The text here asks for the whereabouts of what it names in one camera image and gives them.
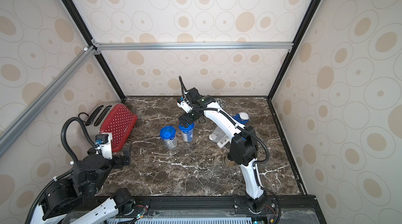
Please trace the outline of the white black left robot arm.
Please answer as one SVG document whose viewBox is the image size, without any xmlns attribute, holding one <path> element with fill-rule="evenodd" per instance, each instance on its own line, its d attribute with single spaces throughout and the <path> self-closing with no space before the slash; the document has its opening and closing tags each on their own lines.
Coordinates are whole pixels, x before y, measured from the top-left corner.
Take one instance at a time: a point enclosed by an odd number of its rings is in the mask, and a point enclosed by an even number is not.
<svg viewBox="0 0 402 224">
<path fill-rule="evenodd" d="M 67 142 L 67 130 L 78 122 L 85 139 L 91 145 L 88 155 L 79 160 Z M 61 144 L 72 159 L 72 168 L 54 177 L 33 201 L 25 222 L 59 223 L 66 214 L 94 197 L 103 186 L 111 170 L 131 163 L 131 145 L 123 148 L 122 155 L 113 155 L 111 134 L 98 134 L 91 139 L 85 122 L 79 117 L 67 119 L 61 129 Z"/>
</svg>

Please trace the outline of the round white soap disc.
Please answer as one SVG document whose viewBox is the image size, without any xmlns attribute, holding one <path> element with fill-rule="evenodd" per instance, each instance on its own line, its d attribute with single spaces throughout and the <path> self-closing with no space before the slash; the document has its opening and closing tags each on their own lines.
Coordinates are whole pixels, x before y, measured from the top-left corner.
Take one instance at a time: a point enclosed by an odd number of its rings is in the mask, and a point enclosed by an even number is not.
<svg viewBox="0 0 402 224">
<path fill-rule="evenodd" d="M 247 122 L 249 120 L 249 115 L 245 112 L 241 112 L 241 113 L 239 113 L 239 119 L 242 122 Z"/>
</svg>

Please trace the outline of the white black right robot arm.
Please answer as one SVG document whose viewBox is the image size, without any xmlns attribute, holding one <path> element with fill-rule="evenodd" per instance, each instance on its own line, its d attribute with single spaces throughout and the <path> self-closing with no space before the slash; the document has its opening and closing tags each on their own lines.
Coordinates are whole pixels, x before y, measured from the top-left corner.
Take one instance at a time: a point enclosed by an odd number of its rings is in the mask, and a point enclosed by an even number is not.
<svg viewBox="0 0 402 224">
<path fill-rule="evenodd" d="M 220 104 L 210 95 L 200 95 L 196 88 L 187 89 L 179 76 L 182 96 L 177 100 L 177 105 L 185 111 L 179 117 L 179 124 L 182 127 L 189 127 L 197 120 L 206 117 L 212 120 L 230 139 L 230 151 L 228 159 L 240 166 L 246 184 L 248 205 L 253 213 L 261 212 L 268 200 L 267 193 L 270 193 L 276 201 L 276 208 L 268 205 L 275 215 L 273 223 L 277 224 L 282 215 L 282 208 L 275 193 L 263 187 L 258 172 L 258 165 L 269 161 L 269 151 L 264 142 L 256 135 L 252 126 L 235 120 Z"/>
</svg>

